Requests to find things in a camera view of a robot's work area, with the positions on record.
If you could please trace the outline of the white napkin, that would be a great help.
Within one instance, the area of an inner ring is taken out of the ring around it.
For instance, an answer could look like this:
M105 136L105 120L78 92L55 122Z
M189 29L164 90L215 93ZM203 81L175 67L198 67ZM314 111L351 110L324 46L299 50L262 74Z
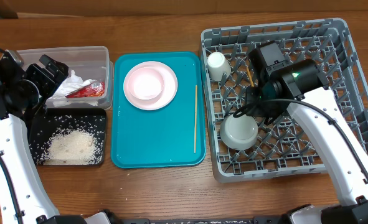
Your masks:
M71 92L77 91L91 83L95 82L93 79L83 80L82 77L77 76L74 70L70 71L70 76L66 78L58 87L57 91L50 97L51 99L66 98Z

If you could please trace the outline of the red snack wrapper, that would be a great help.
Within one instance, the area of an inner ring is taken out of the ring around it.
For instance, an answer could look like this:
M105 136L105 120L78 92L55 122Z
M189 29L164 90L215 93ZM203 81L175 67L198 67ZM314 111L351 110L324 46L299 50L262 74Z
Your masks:
M102 96L105 93L104 82L91 82L90 84L66 94L66 98L88 98Z

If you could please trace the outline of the grey bowl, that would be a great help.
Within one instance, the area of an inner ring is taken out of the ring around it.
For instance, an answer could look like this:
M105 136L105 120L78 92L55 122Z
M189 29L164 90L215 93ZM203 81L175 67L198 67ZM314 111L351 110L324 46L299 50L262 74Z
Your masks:
M220 138L231 149L238 151L249 149L256 143L257 136L258 125L251 116L234 118L230 115L220 125Z

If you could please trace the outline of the small white cup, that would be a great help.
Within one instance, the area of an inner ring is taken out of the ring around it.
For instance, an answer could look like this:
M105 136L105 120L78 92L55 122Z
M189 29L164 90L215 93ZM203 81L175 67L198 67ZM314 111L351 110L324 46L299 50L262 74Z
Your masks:
M224 74L230 75L231 68L228 60L221 52L213 52L207 58L208 71L211 79L220 82Z

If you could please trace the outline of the wooden chopstick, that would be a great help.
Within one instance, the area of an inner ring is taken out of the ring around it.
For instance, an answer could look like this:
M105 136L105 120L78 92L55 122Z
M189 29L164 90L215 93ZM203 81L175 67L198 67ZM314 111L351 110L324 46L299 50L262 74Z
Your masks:
M195 103L194 103L194 154L197 152L197 94L198 86L195 85Z
M246 67L246 71L247 71L247 76L248 76L248 79L249 79L249 82L250 82L250 86L251 87L254 87L254 82L253 82L253 79L252 79L252 74L250 73L250 69L248 67Z

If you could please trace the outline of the small pink bowl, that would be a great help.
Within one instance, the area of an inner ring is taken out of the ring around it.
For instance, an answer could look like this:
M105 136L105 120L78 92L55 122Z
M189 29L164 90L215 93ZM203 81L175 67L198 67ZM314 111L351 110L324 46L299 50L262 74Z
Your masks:
M154 100L164 90L164 78L156 69L138 68L128 79L128 90L138 100Z

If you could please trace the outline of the pink plate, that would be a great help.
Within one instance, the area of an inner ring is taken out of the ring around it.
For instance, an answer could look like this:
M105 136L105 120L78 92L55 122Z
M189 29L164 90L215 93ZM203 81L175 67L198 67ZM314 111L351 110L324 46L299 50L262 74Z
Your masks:
M164 90L161 95L149 101L136 99L128 90L128 79L130 75L138 68L150 67L156 69L164 78ZM166 64L157 61L147 61L135 65L125 76L123 82L123 92L126 99L136 108L141 110L158 110L167 106L175 97L178 89L178 80L174 71Z

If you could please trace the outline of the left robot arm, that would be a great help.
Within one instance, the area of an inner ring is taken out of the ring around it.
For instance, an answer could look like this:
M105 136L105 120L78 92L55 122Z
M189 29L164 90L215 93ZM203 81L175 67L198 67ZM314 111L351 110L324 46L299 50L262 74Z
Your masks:
M47 195L29 149L27 125L68 77L47 55L22 69L14 51L0 49L0 209L3 223L114 223L108 210L88 218L61 215Z

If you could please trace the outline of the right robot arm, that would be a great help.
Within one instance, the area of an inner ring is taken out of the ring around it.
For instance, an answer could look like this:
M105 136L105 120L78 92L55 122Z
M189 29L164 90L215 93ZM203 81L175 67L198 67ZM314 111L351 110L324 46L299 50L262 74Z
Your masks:
M329 82L316 63L251 61L258 95L246 114L268 122L288 113L306 133L334 184L339 205L307 205L290 211L288 223L368 223L368 155L338 109Z

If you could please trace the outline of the clear plastic bin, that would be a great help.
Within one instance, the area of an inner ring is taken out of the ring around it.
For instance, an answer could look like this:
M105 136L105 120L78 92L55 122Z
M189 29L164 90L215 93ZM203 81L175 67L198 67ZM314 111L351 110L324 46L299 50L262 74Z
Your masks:
M113 63L109 57L109 51L104 46L86 47L57 47L45 49L19 50L19 55L24 60L24 68L30 64L39 63L41 55L48 55L56 61L74 70L77 76L83 80L93 79L105 83L105 93L102 96L88 98L61 98L46 101L48 108L102 108L107 110L112 105L113 99Z

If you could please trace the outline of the grey dish rack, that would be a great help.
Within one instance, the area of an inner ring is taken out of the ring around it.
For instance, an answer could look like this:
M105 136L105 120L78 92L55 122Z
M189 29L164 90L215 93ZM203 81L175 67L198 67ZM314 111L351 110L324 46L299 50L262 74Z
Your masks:
M258 138L246 150L227 147L219 128L224 118L245 103L245 90L257 79L248 58L258 45L275 41L289 62L314 60L329 80L347 124L368 154L368 86L351 33L340 18L206 29L201 33L204 87L212 170L221 183L321 173L325 167L300 126L282 116L266 125L257 119ZM231 72L220 82L211 79L207 58L221 52Z

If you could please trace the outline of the teal serving tray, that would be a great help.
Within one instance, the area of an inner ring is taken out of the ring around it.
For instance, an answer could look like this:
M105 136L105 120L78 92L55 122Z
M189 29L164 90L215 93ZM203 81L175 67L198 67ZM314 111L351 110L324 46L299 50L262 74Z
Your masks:
M157 61L177 76L174 99L158 110L141 110L125 97L123 82L137 64ZM197 152L194 103L197 94ZM192 52L126 54L115 63L111 160L122 169L196 166L206 155L205 113L199 58Z

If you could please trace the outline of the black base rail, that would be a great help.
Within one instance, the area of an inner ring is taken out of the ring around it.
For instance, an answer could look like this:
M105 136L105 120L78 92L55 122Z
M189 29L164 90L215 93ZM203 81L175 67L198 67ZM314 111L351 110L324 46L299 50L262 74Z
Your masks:
M252 218L225 218L225 219L175 219L150 220L147 218L118 218L108 209L105 212L111 223L117 224L290 224L287 215L255 216Z

